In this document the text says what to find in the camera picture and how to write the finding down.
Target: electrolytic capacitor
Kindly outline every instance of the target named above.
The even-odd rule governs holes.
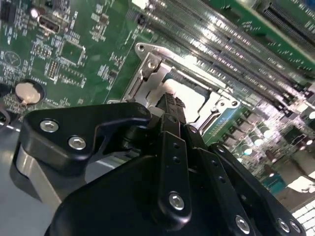
[[[275,163],[277,161],[277,158],[274,156],[274,154],[270,150],[267,150],[265,154],[272,163]]]
[[[273,177],[275,175],[275,171],[268,165],[264,165],[264,171],[265,174],[268,175],[269,177]]]
[[[260,127],[259,130],[266,139],[271,138],[273,135],[273,132],[266,125]]]

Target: hex bolt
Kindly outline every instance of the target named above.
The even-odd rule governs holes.
[[[148,60],[148,67],[151,70],[155,70],[157,68],[157,64],[153,60]]]
[[[221,146],[218,145],[217,148],[220,152],[224,152],[224,149]]]
[[[59,125],[52,121],[52,120],[43,120],[40,124],[39,124],[41,130],[48,132],[48,133],[54,133],[59,129]]]
[[[246,235],[248,235],[251,232],[250,226],[248,225],[248,223],[246,222],[246,220],[244,220],[244,218],[240,215],[237,215],[235,217],[235,222],[237,227]]]
[[[176,210],[184,209],[184,200],[177,193],[171,193],[168,200],[171,206],[174,207]]]
[[[189,129],[191,130],[192,133],[197,133],[197,130],[193,126],[189,126]]]
[[[290,232],[290,228],[289,226],[282,220],[282,219],[278,219],[278,224],[280,226],[281,229],[283,229],[283,231],[289,233]]]
[[[68,141],[68,144],[70,147],[72,147],[75,150],[82,150],[87,146],[84,139],[78,136],[71,137]]]
[[[292,228],[293,228],[296,232],[298,232],[298,233],[301,232],[301,229],[294,223],[294,221],[290,220],[290,225],[292,226]]]

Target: dimm slot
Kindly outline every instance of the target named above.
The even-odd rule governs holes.
[[[235,24],[231,23],[228,19],[216,12],[203,1],[173,0],[172,2],[177,4],[179,7],[190,11],[205,22],[212,22],[216,30],[233,39],[234,42],[241,45],[243,48],[246,48],[250,53],[266,58],[265,62],[269,66],[277,68],[278,72],[285,76],[288,80],[295,83],[296,81],[304,80],[304,77],[297,70],[292,69],[292,67],[281,58],[276,56],[273,52],[254,40],[248,34],[239,30]],[[221,24],[220,27],[217,26],[219,20],[224,23],[224,27],[223,24]]]
[[[193,35],[188,33],[183,33],[176,28],[174,23],[166,24],[165,21],[163,24],[157,22],[159,19],[158,16],[150,14],[150,25],[154,30],[160,31],[167,38],[172,41],[177,42],[178,44],[186,47],[190,51],[199,55],[203,60],[208,62],[213,62],[214,65],[223,67],[223,70],[229,70],[231,74],[237,75],[240,81],[246,81],[246,83],[251,83],[254,88],[259,88],[261,94],[268,93],[274,98],[277,98],[281,102],[287,102],[283,96],[281,96],[277,91],[272,89],[269,85],[265,84],[262,81],[259,81],[256,76],[249,75],[247,71],[242,71],[238,68],[238,65],[235,65],[234,62],[222,57],[214,49],[203,45],[200,41],[197,41]]]
[[[282,93],[286,94],[287,91],[283,88],[283,84],[286,84],[289,82],[289,85],[292,86],[292,82],[288,81],[286,78],[282,77],[281,74],[273,71],[272,68],[268,68],[265,66],[262,62],[260,62],[258,59],[256,59],[254,56],[247,53],[243,48],[235,45],[234,43],[231,43],[229,39],[225,35],[221,35],[217,32],[212,32],[201,25],[201,21],[199,21],[199,26],[196,24],[193,26],[189,26],[188,22],[184,22],[181,20],[184,16],[188,16],[189,14],[186,12],[183,12],[184,15],[178,16],[178,11],[174,12],[174,8],[171,8],[169,10],[170,6],[168,5],[167,8],[161,7],[159,5],[156,6],[154,13],[159,17],[159,14],[164,14],[168,18],[170,18],[172,21],[175,21],[177,24],[179,24],[181,27],[186,29],[189,33],[193,35],[197,35],[202,42],[206,42],[210,44],[211,46],[215,47],[216,49],[227,53],[228,56],[232,57],[234,61],[238,64],[241,64],[244,66],[247,70],[252,71],[256,76],[263,79],[266,83],[268,83],[270,86],[278,89]],[[191,22],[198,22],[197,19],[195,19],[193,16],[189,16],[189,19]]]
[[[277,15],[270,10],[265,10],[263,15],[268,18],[273,24],[275,24],[281,31],[285,32],[289,37],[293,38],[294,41],[299,44],[301,48],[304,48],[307,53],[314,56],[315,47],[313,43],[310,43],[305,37],[299,32],[295,31],[291,26],[282,21]]]

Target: white component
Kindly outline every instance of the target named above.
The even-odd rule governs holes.
[[[306,142],[306,145],[311,145],[313,143],[313,140],[308,140],[307,142]]]
[[[132,0],[132,3],[140,7],[141,9],[144,9],[149,5],[148,0]]]
[[[35,104],[40,101],[40,93],[31,83],[19,83],[15,87],[15,93],[24,104]]]
[[[38,16],[39,16],[39,13],[38,13],[38,11],[37,11],[36,8],[32,8],[31,11],[30,11],[30,15],[31,15],[31,17],[32,17],[33,19],[37,19]]]
[[[311,112],[310,115],[309,115],[309,118],[310,119],[315,119],[315,112]]]
[[[299,106],[296,107],[296,110],[300,113],[304,112],[306,109],[308,109],[308,105],[305,103],[300,104]]]
[[[315,172],[309,175],[310,177],[315,177]],[[288,185],[289,188],[294,189],[300,193],[313,193],[315,192],[315,185],[309,179],[306,179],[303,176],[300,176],[298,179],[293,181],[291,184]]]

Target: microchip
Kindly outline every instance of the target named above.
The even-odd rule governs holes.
[[[237,10],[231,7],[226,7],[222,11],[222,14],[232,22],[239,21],[242,18],[242,15]]]
[[[61,48],[60,56],[68,62],[78,65],[81,62],[84,48],[70,41],[65,41]]]
[[[111,70],[108,74],[108,76],[112,78],[116,78],[117,75],[118,75],[118,72],[115,70]]]
[[[108,16],[105,14],[102,14],[99,18],[99,22],[102,23],[103,25],[108,24]]]
[[[257,33],[254,35],[254,37],[260,41],[262,44],[268,45],[268,44],[274,44],[275,41],[269,37],[268,35],[266,35],[265,33]]]
[[[1,2],[0,20],[13,24],[15,19],[16,5],[10,2]]]

